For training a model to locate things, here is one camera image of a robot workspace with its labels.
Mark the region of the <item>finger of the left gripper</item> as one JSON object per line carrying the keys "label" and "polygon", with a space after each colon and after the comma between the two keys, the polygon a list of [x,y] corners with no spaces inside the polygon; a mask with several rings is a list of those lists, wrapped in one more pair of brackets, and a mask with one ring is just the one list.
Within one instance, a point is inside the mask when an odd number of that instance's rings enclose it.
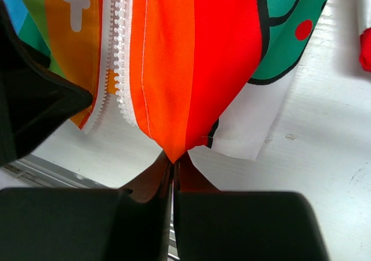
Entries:
{"label": "finger of the left gripper", "polygon": [[1,3],[1,165],[33,152],[93,102],[92,94],[49,71],[50,60],[16,34]]}

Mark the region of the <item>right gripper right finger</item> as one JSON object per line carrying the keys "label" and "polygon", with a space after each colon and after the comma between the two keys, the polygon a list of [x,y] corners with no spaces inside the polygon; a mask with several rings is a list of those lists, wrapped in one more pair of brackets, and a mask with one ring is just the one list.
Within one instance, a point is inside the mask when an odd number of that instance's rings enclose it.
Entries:
{"label": "right gripper right finger", "polygon": [[221,191],[188,154],[174,164],[173,223],[181,260],[328,260],[299,193]]}

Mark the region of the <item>red rainbow kids jacket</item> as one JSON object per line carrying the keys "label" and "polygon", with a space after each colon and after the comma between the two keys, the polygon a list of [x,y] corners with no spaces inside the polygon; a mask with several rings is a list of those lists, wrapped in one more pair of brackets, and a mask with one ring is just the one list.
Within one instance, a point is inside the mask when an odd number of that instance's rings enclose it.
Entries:
{"label": "red rainbow kids jacket", "polygon": [[328,0],[1,0],[49,71],[109,96],[171,161],[206,146],[253,160]]}

